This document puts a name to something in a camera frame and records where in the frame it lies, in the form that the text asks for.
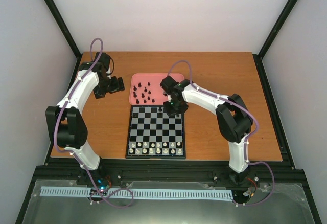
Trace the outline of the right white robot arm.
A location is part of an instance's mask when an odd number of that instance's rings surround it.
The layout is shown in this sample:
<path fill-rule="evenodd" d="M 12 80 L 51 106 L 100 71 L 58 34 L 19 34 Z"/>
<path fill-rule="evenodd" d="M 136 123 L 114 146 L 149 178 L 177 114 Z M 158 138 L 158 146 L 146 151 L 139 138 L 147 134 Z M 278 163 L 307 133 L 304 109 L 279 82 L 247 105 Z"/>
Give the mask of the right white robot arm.
<path fill-rule="evenodd" d="M 177 82 L 171 76 L 165 77 L 160 87 L 168 97 L 163 103 L 167 115 L 184 114 L 190 103 L 216 115 L 219 131 L 229 148 L 226 178 L 235 186 L 241 185 L 249 174 L 248 140 L 254 121 L 242 98 L 237 94 L 216 94 L 188 79 Z"/>

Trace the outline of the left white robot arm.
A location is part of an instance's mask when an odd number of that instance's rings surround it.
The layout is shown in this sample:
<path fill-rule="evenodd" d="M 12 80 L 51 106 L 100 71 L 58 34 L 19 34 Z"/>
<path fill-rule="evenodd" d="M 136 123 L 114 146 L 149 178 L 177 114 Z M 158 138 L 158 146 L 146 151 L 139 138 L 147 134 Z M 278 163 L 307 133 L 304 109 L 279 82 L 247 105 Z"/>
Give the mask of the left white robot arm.
<path fill-rule="evenodd" d="M 82 118 L 87 99 L 94 94 L 101 99 L 106 94 L 124 91 L 121 77 L 112 76 L 114 61 L 106 53 L 96 53 L 96 59 L 82 63 L 72 87 L 56 106 L 45 111 L 49 137 L 59 153 L 68 152 L 89 170 L 88 178 L 94 184 L 106 180 L 106 171 L 99 167 L 101 158 L 93 151 L 87 141 L 88 130 Z"/>

